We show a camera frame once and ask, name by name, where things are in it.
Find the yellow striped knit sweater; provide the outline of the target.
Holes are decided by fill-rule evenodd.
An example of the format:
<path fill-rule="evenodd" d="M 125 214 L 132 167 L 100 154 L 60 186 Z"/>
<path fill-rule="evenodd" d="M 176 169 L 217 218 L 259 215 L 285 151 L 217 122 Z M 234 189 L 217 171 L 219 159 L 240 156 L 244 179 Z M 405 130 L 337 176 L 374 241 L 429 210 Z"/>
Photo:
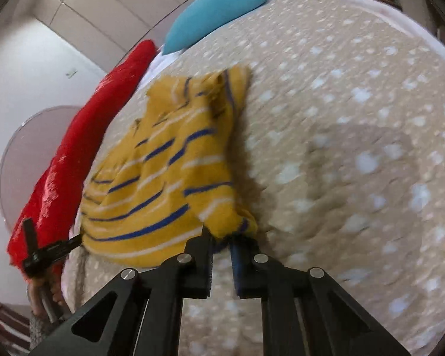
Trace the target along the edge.
<path fill-rule="evenodd" d="M 252 235 L 228 146 L 252 72 L 237 64 L 204 76 L 162 76 L 144 114 L 98 165 L 80 211 L 82 244 L 115 263 L 153 268 L 208 230 Z"/>

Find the red embroidered quilt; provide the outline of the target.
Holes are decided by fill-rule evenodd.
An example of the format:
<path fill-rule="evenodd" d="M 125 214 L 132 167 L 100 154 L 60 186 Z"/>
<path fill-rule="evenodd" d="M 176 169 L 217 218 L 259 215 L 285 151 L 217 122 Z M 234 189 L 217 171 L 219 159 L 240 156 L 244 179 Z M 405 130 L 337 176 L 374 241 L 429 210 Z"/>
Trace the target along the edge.
<path fill-rule="evenodd" d="M 107 127 L 127 104 L 157 54 L 151 40 L 139 43 L 119 66 L 102 79 L 89 101 L 71 121 L 49 167 L 37 181 L 12 230 L 7 253 L 23 269 L 28 256 L 22 221 L 30 218 L 43 247 L 68 238 L 86 179 Z"/>

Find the white round headboard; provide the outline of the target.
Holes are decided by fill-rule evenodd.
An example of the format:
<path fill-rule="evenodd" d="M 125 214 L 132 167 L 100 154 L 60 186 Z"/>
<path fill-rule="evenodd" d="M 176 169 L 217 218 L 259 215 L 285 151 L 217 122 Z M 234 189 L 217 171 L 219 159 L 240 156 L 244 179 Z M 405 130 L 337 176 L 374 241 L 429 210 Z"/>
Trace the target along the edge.
<path fill-rule="evenodd" d="M 79 110 L 76 105 L 43 109 L 23 122 L 10 138 L 0 163 L 0 210 L 9 231 Z"/>

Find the beige heart-pattern bedspread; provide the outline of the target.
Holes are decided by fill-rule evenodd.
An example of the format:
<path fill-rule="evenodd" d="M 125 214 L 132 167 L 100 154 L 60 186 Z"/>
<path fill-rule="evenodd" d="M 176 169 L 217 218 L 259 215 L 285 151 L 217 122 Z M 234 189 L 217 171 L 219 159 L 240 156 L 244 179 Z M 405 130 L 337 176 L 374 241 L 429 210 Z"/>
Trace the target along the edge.
<path fill-rule="evenodd" d="M 325 269 L 413 355 L 445 333 L 445 49 L 370 0 L 271 0 L 178 57 L 244 63 L 231 149 L 260 244 Z"/>

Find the white wardrobe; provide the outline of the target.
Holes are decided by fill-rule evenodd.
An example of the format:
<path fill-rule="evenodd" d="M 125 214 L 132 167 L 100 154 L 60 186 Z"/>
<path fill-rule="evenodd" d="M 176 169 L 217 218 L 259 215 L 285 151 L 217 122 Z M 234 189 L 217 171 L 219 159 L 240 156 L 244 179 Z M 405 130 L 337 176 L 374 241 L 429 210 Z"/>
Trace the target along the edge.
<path fill-rule="evenodd" d="M 104 71 L 134 46 L 157 46 L 195 0 L 37 0 L 35 17 Z"/>

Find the teal pillow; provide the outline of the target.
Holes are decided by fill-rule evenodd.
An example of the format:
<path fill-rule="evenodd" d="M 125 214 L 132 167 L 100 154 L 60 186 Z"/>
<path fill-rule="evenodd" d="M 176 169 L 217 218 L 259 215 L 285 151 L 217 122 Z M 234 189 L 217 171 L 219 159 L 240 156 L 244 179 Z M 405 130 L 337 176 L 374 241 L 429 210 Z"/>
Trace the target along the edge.
<path fill-rule="evenodd" d="M 187 49 L 219 27 L 265 4 L 267 0 L 195 0 L 174 21 L 163 54 Z"/>

